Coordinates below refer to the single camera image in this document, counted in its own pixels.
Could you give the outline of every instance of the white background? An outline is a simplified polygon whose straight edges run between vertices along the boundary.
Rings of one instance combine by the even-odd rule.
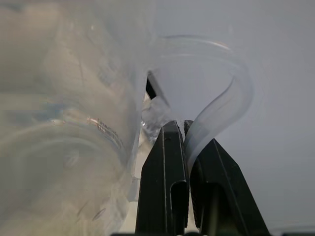
[[[241,167],[272,233],[315,231],[315,1],[159,0],[155,30],[209,36],[247,64],[252,106],[217,140]],[[175,113],[194,119],[212,99],[208,82],[195,83],[200,89],[189,98],[190,86],[159,84]]]

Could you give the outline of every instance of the gray wall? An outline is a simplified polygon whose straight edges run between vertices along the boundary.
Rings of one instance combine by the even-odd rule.
[[[158,35],[206,35],[247,64],[252,106],[218,141],[271,232],[315,231],[315,1],[159,0],[157,8]],[[196,76],[195,90],[187,78],[158,81],[179,118],[194,119],[213,99],[211,78]]]

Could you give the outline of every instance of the white surface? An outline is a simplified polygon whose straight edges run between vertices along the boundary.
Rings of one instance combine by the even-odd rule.
[[[314,231],[315,1],[159,0],[157,6],[158,35],[206,35],[245,61],[254,101],[217,139],[240,165],[272,233]],[[210,79],[195,82],[195,90],[168,80],[159,85],[180,118],[194,119],[212,99]]]

